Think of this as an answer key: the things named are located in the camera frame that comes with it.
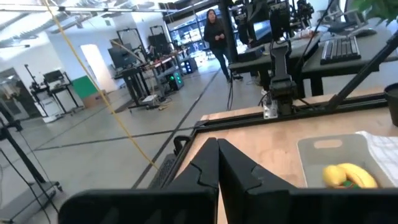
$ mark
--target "dark pants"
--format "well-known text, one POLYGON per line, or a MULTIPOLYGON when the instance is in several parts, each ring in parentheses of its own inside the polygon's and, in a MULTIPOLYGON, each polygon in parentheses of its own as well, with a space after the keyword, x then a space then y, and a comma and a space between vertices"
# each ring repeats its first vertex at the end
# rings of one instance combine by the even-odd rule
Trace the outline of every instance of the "dark pants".
POLYGON ((217 60, 220 62, 221 69, 222 69, 225 77, 227 79, 230 79, 230 77, 228 75, 228 69, 226 67, 225 59, 224 59, 224 55, 225 55, 225 57, 228 59, 228 61, 231 62, 231 58, 229 57, 228 49, 227 48, 212 49, 211 51, 213 52, 214 56, 216 56, 217 60))

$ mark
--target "ceiling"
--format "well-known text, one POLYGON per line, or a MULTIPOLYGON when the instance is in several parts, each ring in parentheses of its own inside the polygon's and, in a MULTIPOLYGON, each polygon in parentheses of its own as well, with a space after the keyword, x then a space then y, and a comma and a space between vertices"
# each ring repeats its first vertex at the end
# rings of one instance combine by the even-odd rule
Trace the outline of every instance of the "ceiling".
MULTIPOLYGON (((159 2, 171 0, 48 0, 51 6, 69 6, 79 8, 120 8, 151 9, 158 7, 159 2)), ((1 0, 1 6, 42 6, 41 0, 1 0)), ((92 29, 106 29, 111 26, 110 18, 119 16, 120 12, 54 12, 64 29, 84 32, 92 29)), ((0 12, 0 48, 19 45, 23 40, 36 39, 38 34, 47 31, 55 32, 57 27, 49 12, 0 12)))

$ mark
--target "cardboard box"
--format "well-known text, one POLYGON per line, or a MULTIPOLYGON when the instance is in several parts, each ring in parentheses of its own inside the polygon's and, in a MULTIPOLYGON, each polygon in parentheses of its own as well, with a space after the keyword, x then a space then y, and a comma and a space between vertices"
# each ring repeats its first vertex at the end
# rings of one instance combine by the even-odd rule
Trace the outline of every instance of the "cardboard box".
POLYGON ((380 187, 395 187, 373 159, 368 149, 368 142, 361 134, 303 139, 297 143, 297 147, 308 187, 326 187, 322 179, 323 168, 345 162, 362 167, 375 178, 380 187))
MULTIPOLYGON (((108 94, 106 93, 106 91, 102 90, 102 92, 104 93, 106 100, 109 101, 109 97, 108 97, 108 94)), ((94 94, 91 94, 90 96, 87 96, 87 97, 85 97, 85 98, 83 98, 81 100, 82 100, 85 108, 92 108, 92 107, 97 106, 97 105, 105 104, 105 102, 102 99, 100 93, 98 93, 98 92, 96 92, 94 94)))

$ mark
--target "wooden table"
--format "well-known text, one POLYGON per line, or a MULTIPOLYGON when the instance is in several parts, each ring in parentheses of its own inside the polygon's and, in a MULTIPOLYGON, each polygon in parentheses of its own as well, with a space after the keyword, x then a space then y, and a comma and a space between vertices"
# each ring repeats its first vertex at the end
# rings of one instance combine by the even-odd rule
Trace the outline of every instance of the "wooden table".
MULTIPOLYGON (((354 91, 349 97, 370 95, 382 91, 383 88, 354 91)), ((307 98, 306 100, 309 103, 323 103, 331 97, 332 95, 323 95, 307 98)), ((261 107, 246 108, 204 115, 201 119, 227 118, 260 111, 262 111, 261 107)), ((296 187, 306 187, 297 150, 297 142, 304 138, 352 134, 356 131, 367 131, 381 136, 398 136, 398 128, 391 123, 388 108, 201 133, 196 136, 177 175, 186 168, 208 138, 225 138, 275 175, 296 187)), ((218 223, 227 223, 221 194, 218 205, 218 223)))

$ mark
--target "white cloth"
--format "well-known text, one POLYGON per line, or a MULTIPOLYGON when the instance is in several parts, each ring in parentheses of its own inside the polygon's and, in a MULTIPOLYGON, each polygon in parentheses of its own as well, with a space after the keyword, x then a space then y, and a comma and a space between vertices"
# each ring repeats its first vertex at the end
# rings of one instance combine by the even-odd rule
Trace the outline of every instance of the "white cloth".
POLYGON ((374 136, 366 131, 358 131, 356 134, 366 138, 373 159, 398 187, 398 137, 374 136))

